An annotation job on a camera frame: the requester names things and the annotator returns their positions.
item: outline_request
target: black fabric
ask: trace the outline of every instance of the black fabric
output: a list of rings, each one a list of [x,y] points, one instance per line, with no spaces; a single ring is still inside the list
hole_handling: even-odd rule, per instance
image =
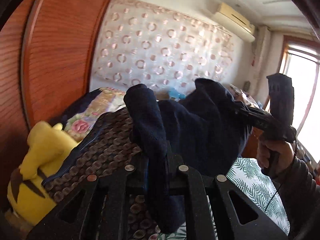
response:
[[[245,147],[252,127],[237,119],[230,109],[233,96],[221,84],[197,79],[196,90],[179,104],[158,103],[153,91],[139,84],[124,97],[133,120],[132,140],[148,156],[147,205],[164,233],[184,222],[183,203],[168,195],[166,141],[186,165],[214,177],[226,174]]]
[[[304,161],[297,158],[292,166],[272,179],[290,222],[288,239],[319,239],[320,186],[312,179]]]

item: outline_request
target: black sleeve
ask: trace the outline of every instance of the black sleeve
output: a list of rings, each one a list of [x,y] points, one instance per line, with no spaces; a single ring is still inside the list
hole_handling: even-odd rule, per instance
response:
[[[297,158],[273,182],[282,184],[278,191],[290,222],[289,239],[294,238],[318,212],[320,186],[312,179],[307,165]]]

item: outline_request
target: wall-mounted air conditioner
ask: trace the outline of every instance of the wall-mounted air conditioner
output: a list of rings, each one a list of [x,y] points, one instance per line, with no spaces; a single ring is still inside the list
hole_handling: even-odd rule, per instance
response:
[[[225,27],[244,41],[253,42],[254,25],[229,5],[221,3],[212,20]]]

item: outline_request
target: dark blue cloth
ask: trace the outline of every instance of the dark blue cloth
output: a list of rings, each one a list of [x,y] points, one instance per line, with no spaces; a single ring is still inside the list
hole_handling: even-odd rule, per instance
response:
[[[230,112],[233,96],[220,83],[197,79],[196,90],[182,103],[157,102],[153,91],[139,84],[128,89],[124,102],[133,120],[132,138],[148,156],[146,201],[164,233],[184,222],[181,199],[169,196],[167,140],[186,165],[214,177],[226,174],[247,142],[252,127]]]

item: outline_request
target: leaf print bedsheet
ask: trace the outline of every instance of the leaf print bedsheet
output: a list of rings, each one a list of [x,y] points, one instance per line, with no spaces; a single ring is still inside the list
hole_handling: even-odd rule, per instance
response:
[[[251,158],[237,158],[235,163],[230,168],[227,177],[243,192],[245,193],[262,211],[265,210],[268,202],[273,194],[276,192],[276,188],[273,185],[271,179],[261,173],[261,169],[258,166],[256,159]],[[276,223],[282,231],[289,234],[290,223],[287,218],[287,214],[284,210],[284,206],[278,193],[269,204],[266,215]],[[215,235],[218,239],[217,230],[215,228],[214,218],[212,216],[212,223],[214,227]],[[186,240],[187,231],[186,223],[172,234],[159,234],[159,240]]]

